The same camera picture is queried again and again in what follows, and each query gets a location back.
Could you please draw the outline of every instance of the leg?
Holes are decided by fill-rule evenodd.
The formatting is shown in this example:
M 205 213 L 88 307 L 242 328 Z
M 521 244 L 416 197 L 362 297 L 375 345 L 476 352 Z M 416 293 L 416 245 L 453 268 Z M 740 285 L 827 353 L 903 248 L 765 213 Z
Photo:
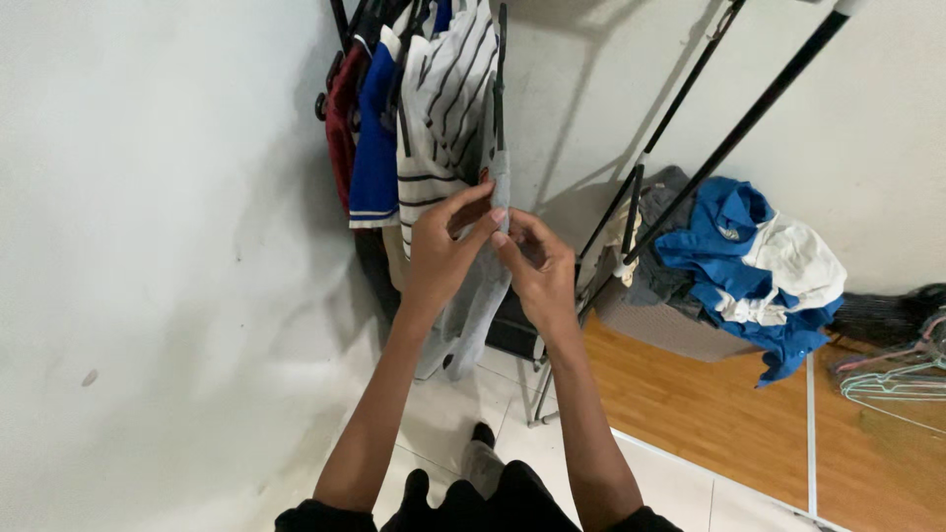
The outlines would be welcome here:
M 483 499 L 489 499 L 496 492 L 502 469 L 506 467 L 493 452 L 496 438 L 485 423 L 477 423 L 473 430 L 473 439 L 466 444 L 461 468 L 461 476 L 473 485 Z

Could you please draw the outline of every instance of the fingernail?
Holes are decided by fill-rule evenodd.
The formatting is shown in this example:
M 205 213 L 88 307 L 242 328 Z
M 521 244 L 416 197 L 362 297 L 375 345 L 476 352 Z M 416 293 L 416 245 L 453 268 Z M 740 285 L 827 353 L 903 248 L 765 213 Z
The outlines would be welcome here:
M 496 231 L 489 237 L 489 241 L 493 244 L 493 247 L 499 249 L 502 244 L 506 243 L 506 234 Z
M 495 209 L 489 211 L 489 217 L 493 219 L 493 222 L 502 223 L 503 219 L 506 218 L 506 209 L 503 207 L 496 207 Z

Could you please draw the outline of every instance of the hand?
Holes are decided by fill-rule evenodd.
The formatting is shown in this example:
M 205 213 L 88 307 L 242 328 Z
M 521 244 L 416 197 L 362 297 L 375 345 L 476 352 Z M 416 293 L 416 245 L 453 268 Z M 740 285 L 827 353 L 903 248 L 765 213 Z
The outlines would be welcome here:
M 490 210 L 493 182 L 472 186 L 443 200 L 413 225 L 411 274 L 404 293 L 405 302 L 431 320 L 447 305 L 473 259 L 499 228 L 506 216 L 503 208 Z M 476 222 L 463 239 L 461 229 Z
M 575 252 L 537 216 L 509 209 L 509 236 L 494 233 L 493 247 L 513 273 L 513 289 L 529 321 L 547 341 L 572 330 L 575 316 Z M 523 256 L 519 246 L 525 248 Z

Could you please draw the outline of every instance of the right hand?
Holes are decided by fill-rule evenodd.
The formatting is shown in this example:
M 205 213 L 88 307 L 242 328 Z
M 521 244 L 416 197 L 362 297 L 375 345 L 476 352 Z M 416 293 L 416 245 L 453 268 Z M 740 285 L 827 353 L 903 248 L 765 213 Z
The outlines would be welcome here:
M 509 219 L 509 235 L 496 232 L 490 241 L 513 274 L 526 317 L 546 339 L 555 331 L 571 330 L 578 325 L 575 252 L 536 215 L 510 208 Z

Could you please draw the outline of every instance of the pile of clothes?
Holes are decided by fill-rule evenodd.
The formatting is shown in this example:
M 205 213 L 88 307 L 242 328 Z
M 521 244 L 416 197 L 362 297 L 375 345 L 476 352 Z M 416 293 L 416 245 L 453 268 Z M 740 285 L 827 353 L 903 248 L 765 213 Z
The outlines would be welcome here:
M 634 239 L 688 181 L 677 167 L 647 180 Z M 788 377 L 828 341 L 819 330 L 844 301 L 847 271 L 811 227 L 751 184 L 708 179 L 661 233 L 625 274 L 625 303 L 667 304 L 768 349 L 759 386 Z
M 390 290 L 378 285 L 406 288 L 422 214 L 487 176 L 496 183 L 492 205 L 508 206 L 509 157 L 497 144 L 499 39 L 489 2 L 375 4 L 387 6 L 372 18 L 383 24 L 357 27 L 332 82 L 325 128 L 349 226 L 384 249 L 390 280 L 372 281 L 383 306 Z M 362 261 L 366 273 L 377 269 L 372 261 Z M 458 380 L 472 371 L 509 283 L 485 246 L 428 335 L 416 378 L 443 368 Z

